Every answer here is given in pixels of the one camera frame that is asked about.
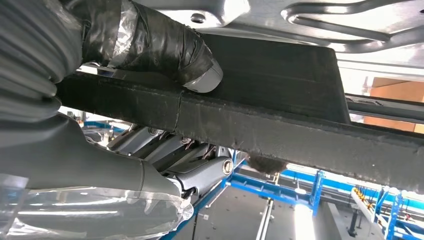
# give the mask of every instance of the blue steel frame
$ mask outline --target blue steel frame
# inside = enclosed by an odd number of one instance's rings
[[[404,198],[402,197],[402,194],[399,193],[396,195],[393,204],[391,205],[390,217],[387,221],[387,228],[384,231],[384,239],[386,240],[394,239],[396,222],[398,221],[399,208],[403,200]]]
[[[424,238],[416,237],[414,234],[424,235],[424,229],[421,226],[414,224],[413,222],[407,222],[399,219],[399,211],[402,209],[404,203],[404,196],[398,191],[394,194],[394,200],[391,203],[390,216],[382,215],[381,208],[385,198],[389,196],[389,188],[384,187],[377,198],[375,209],[374,209],[374,222],[378,222],[378,217],[382,217],[387,221],[387,225],[382,226],[382,232],[385,240],[423,240]]]
[[[236,165],[235,154],[233,154],[232,160],[234,162],[234,166]],[[296,178],[300,181],[313,183],[312,190],[310,193],[306,194],[298,194],[294,189],[275,185],[273,183],[269,183],[263,180],[259,180],[253,177],[249,177],[246,175],[239,174],[239,167],[237,166],[233,173],[223,179],[220,183],[216,185],[214,189],[212,189],[208,194],[199,199],[196,203],[193,204],[194,214],[195,216],[199,211],[208,204],[210,200],[214,198],[214,196],[219,193],[225,186],[231,186],[233,188],[241,189],[250,193],[257,194],[262,197],[272,198],[276,201],[281,201],[284,203],[288,203],[291,205],[302,204],[309,207],[313,215],[316,216],[318,211],[318,206],[321,198],[321,191],[323,187],[338,189],[342,191],[351,192],[355,187],[353,184],[339,182],[337,180],[329,179],[325,175],[325,171],[317,171],[315,175],[304,172],[297,172],[290,169],[285,170],[281,173],[284,177]],[[374,212],[375,218],[381,213],[381,209],[383,203],[392,202],[392,210],[389,217],[383,216],[388,222],[388,226],[383,228],[383,233],[385,235],[385,239],[387,240],[423,240],[423,238],[418,238],[413,236],[414,233],[419,233],[424,235],[424,229],[419,226],[405,222],[397,219],[399,214],[400,206],[402,205],[404,198],[401,194],[391,194],[388,189],[382,189],[381,191],[375,189],[367,189],[365,196],[367,197],[375,197],[376,199],[376,208]],[[408,205],[412,208],[424,209],[424,202],[407,199]],[[162,240],[172,239],[190,220],[182,222],[176,231],[170,232],[167,235],[163,236]],[[396,231],[396,228],[402,228],[405,230],[407,234]]]
[[[85,121],[84,126],[93,126],[99,129],[112,129],[114,132],[122,133],[124,129],[119,127],[114,127],[108,123],[105,122],[98,122],[98,121]]]

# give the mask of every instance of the gray tape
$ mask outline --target gray tape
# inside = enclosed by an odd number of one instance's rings
[[[137,10],[128,0],[121,1],[118,36],[113,49],[113,56],[108,67],[121,65],[128,55],[137,23]]]

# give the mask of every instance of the metal beam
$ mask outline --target metal beam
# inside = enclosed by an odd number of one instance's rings
[[[346,93],[351,114],[424,124],[424,103]]]

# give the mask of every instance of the metal rod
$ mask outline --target metal rod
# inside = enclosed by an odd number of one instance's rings
[[[225,191],[225,189],[228,188],[228,185],[226,185],[216,196],[214,199],[212,199],[212,201],[205,206],[206,209],[210,208],[212,206],[212,204],[221,196],[221,194],[223,194],[223,192]]]
[[[353,211],[352,221],[350,222],[350,228],[347,231],[351,237],[355,237],[357,235],[357,232],[355,231],[355,226],[357,224],[357,218],[358,218],[358,210],[355,209]]]
[[[262,219],[260,220],[259,229],[257,230],[257,234],[256,234],[256,240],[261,240],[262,230],[264,229],[265,218],[267,217],[267,213],[268,213],[268,204],[265,206],[265,209],[263,210]]]
[[[194,223],[193,223],[193,234],[191,235],[191,240],[195,240],[195,236],[196,236],[196,226],[198,224],[198,217],[199,214],[197,213],[196,216],[194,217]]]
[[[273,204],[274,204],[274,200],[272,199],[268,200],[268,205],[267,205],[268,211],[266,212],[265,223],[263,225],[260,240],[265,240],[265,237],[267,236],[268,225],[270,224],[271,211],[273,210]]]
[[[359,223],[358,223],[358,226],[357,226],[358,229],[361,229],[361,223],[362,223],[362,214],[359,215]]]

